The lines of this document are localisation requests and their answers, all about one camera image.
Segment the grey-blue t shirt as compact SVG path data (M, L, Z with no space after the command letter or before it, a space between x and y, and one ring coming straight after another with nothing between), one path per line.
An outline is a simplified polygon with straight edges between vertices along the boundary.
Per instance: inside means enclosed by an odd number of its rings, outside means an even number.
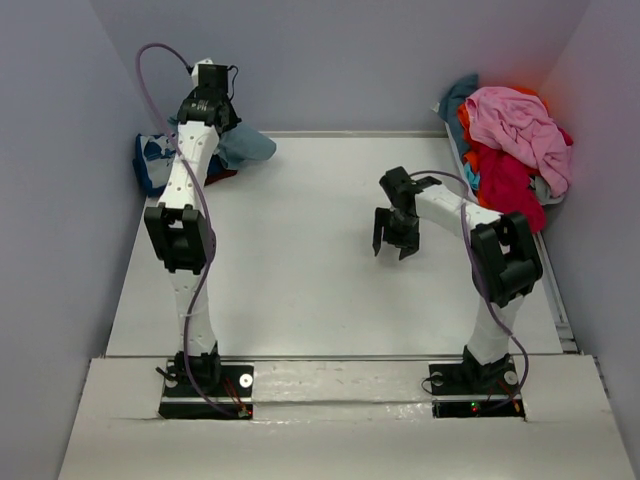
M276 152L276 143L257 130L240 123L233 129L218 134L214 126L203 121L187 121L184 124L173 118L169 123L170 133L182 140L179 153L187 153L187 136L194 134L196 140L204 140L212 146L214 153L209 160L207 174L222 174L239 170L245 162L263 162L269 160Z

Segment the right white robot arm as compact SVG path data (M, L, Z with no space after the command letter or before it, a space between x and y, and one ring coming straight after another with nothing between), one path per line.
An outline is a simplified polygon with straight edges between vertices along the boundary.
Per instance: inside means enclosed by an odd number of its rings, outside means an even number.
M421 221L429 221L460 238L479 294L474 329L458 363L437 364L426 379L428 393L483 395L497 389L518 394L527 375L517 373L509 348L520 348L514 334L517 314L526 296L543 276L542 262L527 218L482 207L467 194L456 194L434 170L409 174L388 170L379 184L387 208L374 213L372 247L394 246L405 259L420 248Z

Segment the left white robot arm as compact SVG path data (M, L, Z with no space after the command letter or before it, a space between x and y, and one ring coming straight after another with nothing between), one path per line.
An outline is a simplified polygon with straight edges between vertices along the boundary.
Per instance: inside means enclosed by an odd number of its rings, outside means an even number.
M158 203L144 211L153 250L175 294L180 344L167 376L209 395L221 383L218 341L212 329L207 276L216 251L204 184L220 134L239 122L228 96L227 66L209 58L191 72L193 90L177 114L176 155Z

